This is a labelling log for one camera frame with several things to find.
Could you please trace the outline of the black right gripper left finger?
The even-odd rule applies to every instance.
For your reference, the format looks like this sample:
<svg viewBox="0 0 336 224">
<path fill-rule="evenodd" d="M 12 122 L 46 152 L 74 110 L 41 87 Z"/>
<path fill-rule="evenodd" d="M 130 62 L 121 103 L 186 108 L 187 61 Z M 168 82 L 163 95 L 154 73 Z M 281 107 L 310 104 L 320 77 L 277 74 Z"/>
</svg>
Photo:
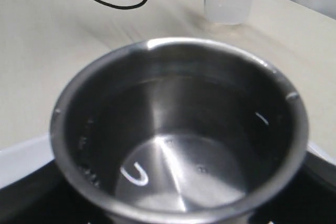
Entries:
<svg viewBox="0 0 336 224">
<path fill-rule="evenodd" d="M 110 219 L 49 162 L 1 188 L 1 223 L 110 223 Z"/>
</svg>

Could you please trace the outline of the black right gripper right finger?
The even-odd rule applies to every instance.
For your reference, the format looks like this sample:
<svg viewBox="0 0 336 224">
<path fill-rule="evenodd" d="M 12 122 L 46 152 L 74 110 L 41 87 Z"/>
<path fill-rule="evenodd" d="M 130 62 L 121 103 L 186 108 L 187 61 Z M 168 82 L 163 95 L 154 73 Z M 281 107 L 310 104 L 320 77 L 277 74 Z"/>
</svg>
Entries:
<svg viewBox="0 0 336 224">
<path fill-rule="evenodd" d="M 278 191 L 244 216 L 244 223 L 335 223 L 335 158 L 289 152 L 245 166 L 250 192 L 275 181 Z"/>
</svg>

